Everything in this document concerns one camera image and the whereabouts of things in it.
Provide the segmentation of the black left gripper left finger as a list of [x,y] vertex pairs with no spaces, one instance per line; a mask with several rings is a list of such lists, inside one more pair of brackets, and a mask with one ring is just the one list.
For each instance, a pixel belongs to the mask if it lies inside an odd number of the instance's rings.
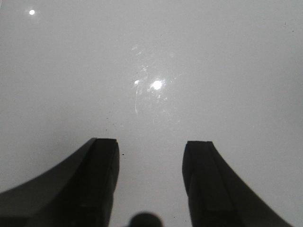
[[45,173],[2,192],[1,226],[107,227],[119,161],[115,139],[90,139]]

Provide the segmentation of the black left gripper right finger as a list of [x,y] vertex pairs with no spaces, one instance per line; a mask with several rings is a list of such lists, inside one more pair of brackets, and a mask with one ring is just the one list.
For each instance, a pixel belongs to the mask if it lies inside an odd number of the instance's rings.
[[225,162],[211,141],[188,141],[182,174],[194,227],[288,227]]

